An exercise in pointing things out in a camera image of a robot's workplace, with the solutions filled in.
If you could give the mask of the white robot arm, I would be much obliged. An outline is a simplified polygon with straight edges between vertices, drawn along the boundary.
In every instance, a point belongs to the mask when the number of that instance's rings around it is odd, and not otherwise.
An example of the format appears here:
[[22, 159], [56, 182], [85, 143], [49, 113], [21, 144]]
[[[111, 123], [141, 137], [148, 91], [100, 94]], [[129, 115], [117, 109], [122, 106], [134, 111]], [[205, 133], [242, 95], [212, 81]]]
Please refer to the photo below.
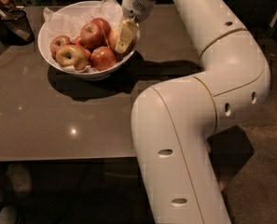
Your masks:
[[[122, 0], [144, 21], [156, 0]], [[206, 140], [251, 116], [270, 90], [259, 45], [223, 0], [173, 0], [202, 72], [143, 91], [132, 107], [132, 140], [156, 224], [231, 224]]]

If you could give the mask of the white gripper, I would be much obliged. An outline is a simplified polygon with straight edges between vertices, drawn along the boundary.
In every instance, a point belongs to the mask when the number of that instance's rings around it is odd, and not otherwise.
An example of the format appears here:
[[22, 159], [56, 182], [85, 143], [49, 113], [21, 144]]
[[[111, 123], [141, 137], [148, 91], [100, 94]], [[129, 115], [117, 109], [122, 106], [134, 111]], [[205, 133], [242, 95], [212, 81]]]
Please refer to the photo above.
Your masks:
[[155, 0], [122, 0], [121, 8], [125, 18], [119, 24], [116, 52], [125, 53], [139, 30], [139, 23], [150, 14]]

